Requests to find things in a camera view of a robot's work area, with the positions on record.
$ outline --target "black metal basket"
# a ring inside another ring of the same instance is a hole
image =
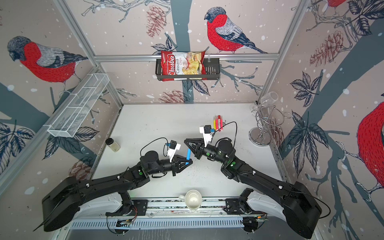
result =
[[[167,79],[181,79],[186,78],[190,80],[191,78],[202,78],[202,80],[218,80],[220,77],[220,59],[219,58],[204,58],[203,65],[205,67],[206,74],[193,74],[193,75],[162,75],[161,59],[156,60],[156,76],[159,81],[162,81],[164,78]]]

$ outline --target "white wire basket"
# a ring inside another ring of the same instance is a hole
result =
[[[109,83],[107,74],[94,73],[48,129],[54,137],[73,137]]]

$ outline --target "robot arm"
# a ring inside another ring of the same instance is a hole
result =
[[[67,177],[42,200],[44,231],[50,232],[69,223],[79,206],[95,198],[118,192],[122,197],[122,206],[107,216],[122,216],[133,208],[133,202],[127,193],[150,181],[149,175],[172,171],[173,176],[180,173],[193,162],[180,155],[159,160],[155,151],[149,151],[140,158],[140,162],[125,172],[92,180],[79,180]]]
[[[287,224],[300,236],[311,238],[321,208],[302,183],[296,182],[292,185],[253,169],[235,156],[236,150],[232,147],[231,140],[221,140],[217,147],[210,144],[205,147],[202,138],[186,139],[184,143],[197,159],[205,155],[208,159],[222,163],[221,172],[229,179],[248,184],[268,195],[283,209],[282,214]],[[247,201],[247,204],[253,209],[256,205],[252,202],[254,201]]]

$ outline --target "blue marker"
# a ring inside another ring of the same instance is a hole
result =
[[[188,149],[188,153],[187,153],[187,160],[189,160],[189,159],[190,159],[190,157],[191,157],[191,150],[190,150],[190,149]]]

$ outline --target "red marker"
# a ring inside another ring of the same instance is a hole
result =
[[[220,129],[222,127],[222,125],[220,124],[220,115],[217,117],[217,122],[218,122],[219,129]]]

